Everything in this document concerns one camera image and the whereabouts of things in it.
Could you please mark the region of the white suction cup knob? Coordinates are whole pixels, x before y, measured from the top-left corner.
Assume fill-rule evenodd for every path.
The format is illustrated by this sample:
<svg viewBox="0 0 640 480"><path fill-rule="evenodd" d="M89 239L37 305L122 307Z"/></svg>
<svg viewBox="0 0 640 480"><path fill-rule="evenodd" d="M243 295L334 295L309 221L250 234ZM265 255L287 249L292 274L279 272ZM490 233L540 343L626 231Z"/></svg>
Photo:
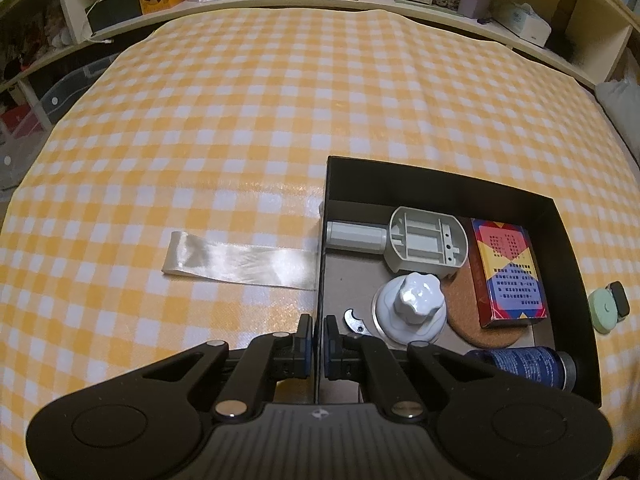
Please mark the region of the white suction cup knob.
<svg viewBox="0 0 640 480"><path fill-rule="evenodd" d="M434 341L447 321L447 304L439 278L412 272L393 278L373 299L372 318L395 344Z"/></svg>

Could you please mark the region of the black cardboard box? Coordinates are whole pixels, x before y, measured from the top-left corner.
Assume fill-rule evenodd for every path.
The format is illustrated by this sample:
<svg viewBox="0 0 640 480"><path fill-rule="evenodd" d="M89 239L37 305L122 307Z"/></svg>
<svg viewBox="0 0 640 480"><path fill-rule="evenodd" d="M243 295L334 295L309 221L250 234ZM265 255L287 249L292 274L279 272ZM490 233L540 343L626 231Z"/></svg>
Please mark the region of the black cardboard box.
<svg viewBox="0 0 640 480"><path fill-rule="evenodd" d="M551 352L533 370L600 404L588 300L553 200L374 160L326 163L318 312L402 350Z"/></svg>

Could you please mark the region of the round cork coaster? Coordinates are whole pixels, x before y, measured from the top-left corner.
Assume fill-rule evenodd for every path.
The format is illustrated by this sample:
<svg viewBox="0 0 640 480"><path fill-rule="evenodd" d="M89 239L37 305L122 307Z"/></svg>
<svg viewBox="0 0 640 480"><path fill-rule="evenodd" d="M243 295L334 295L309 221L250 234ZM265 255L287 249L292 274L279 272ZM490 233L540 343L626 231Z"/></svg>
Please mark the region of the round cork coaster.
<svg viewBox="0 0 640 480"><path fill-rule="evenodd" d="M484 327L480 322L480 308L476 296L475 278L469 263L452 278L442 283L447 304L447 323L464 342L480 349L499 349L523 342L528 334L525 326Z"/></svg>

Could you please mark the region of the grey plastic handle bracket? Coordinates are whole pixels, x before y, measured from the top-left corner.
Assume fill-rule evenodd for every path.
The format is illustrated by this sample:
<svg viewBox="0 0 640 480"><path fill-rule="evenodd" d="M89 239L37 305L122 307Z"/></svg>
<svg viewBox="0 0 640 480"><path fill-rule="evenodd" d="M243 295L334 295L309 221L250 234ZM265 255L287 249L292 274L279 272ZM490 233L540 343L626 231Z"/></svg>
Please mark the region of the grey plastic handle bracket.
<svg viewBox="0 0 640 480"><path fill-rule="evenodd" d="M450 214L409 207L394 210L386 226L329 221L326 246L381 255L393 273L418 272L446 278L464 266L469 241Z"/></svg>

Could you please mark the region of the colourful card box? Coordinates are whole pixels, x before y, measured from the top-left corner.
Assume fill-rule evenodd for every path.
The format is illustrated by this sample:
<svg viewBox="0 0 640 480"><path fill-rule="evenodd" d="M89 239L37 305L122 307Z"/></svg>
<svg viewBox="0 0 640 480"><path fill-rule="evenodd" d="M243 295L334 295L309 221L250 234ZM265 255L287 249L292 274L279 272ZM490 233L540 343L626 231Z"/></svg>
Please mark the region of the colourful card box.
<svg viewBox="0 0 640 480"><path fill-rule="evenodd" d="M528 233L515 224L473 219L469 238L482 325L520 326L548 318Z"/></svg>

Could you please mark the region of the blue supplement bottle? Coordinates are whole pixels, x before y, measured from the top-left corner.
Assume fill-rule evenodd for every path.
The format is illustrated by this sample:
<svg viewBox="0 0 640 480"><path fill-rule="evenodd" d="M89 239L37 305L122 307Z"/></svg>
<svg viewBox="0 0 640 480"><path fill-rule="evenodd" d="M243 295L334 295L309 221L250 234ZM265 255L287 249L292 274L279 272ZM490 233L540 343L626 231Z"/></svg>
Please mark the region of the blue supplement bottle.
<svg viewBox="0 0 640 480"><path fill-rule="evenodd" d="M563 391L572 391L577 378L574 360L566 352L548 347L471 350L465 355L504 372Z"/></svg>

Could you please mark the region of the clear plastic wrapper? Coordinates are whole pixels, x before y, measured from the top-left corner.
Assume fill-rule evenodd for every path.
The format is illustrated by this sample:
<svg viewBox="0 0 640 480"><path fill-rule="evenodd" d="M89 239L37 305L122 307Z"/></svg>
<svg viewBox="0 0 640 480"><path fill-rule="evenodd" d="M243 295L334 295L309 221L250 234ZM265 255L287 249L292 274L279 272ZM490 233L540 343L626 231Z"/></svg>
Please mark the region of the clear plastic wrapper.
<svg viewBox="0 0 640 480"><path fill-rule="evenodd" d="M184 231L171 233L163 274L231 284L315 290L315 252L209 242Z"/></svg>

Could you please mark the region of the yellow checkered tablecloth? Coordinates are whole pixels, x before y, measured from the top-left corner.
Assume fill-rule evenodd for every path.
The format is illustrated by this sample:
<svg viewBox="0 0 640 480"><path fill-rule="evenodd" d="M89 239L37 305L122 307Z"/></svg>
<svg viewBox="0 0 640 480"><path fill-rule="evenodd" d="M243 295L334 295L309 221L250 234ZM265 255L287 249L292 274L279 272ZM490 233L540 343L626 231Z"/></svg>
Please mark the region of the yellow checkered tablecloth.
<svg viewBox="0 0 640 480"><path fill-rule="evenodd" d="M172 232L314 249L326 160L549 196L586 289L639 301L639 169L574 79L385 11L234 9L122 52L54 127L1 229L1 472L57 396L210 338L288 330L311 292L174 280Z"/></svg>

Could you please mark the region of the green round disc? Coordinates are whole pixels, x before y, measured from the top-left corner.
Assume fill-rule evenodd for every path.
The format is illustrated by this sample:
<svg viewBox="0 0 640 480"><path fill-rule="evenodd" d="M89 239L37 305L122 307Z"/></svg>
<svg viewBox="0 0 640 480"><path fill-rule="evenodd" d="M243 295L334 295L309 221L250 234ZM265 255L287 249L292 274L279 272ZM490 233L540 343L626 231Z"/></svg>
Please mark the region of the green round disc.
<svg viewBox="0 0 640 480"><path fill-rule="evenodd" d="M608 289L597 288L588 297L593 328L602 335L611 333L618 322L615 299Z"/></svg>

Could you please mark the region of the black smartwatch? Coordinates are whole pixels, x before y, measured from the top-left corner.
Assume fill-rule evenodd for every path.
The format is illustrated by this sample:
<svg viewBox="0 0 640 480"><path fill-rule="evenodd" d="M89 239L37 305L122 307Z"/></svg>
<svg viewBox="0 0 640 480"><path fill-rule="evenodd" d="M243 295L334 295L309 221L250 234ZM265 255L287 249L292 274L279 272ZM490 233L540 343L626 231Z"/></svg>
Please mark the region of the black smartwatch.
<svg viewBox="0 0 640 480"><path fill-rule="evenodd" d="M606 289L611 293L617 310L617 319L623 321L630 313L629 301L620 281L615 281L606 285Z"/></svg>

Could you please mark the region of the white tissue box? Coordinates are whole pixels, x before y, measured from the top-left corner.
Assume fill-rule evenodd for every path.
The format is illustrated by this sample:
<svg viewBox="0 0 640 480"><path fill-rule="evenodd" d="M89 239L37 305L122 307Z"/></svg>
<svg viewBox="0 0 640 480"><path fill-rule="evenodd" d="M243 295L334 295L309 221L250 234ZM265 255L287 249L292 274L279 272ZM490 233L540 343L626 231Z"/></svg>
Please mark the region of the white tissue box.
<svg viewBox="0 0 640 480"><path fill-rule="evenodd" d="M506 2L492 10L492 17L514 35L543 48L551 26L528 3Z"/></svg>

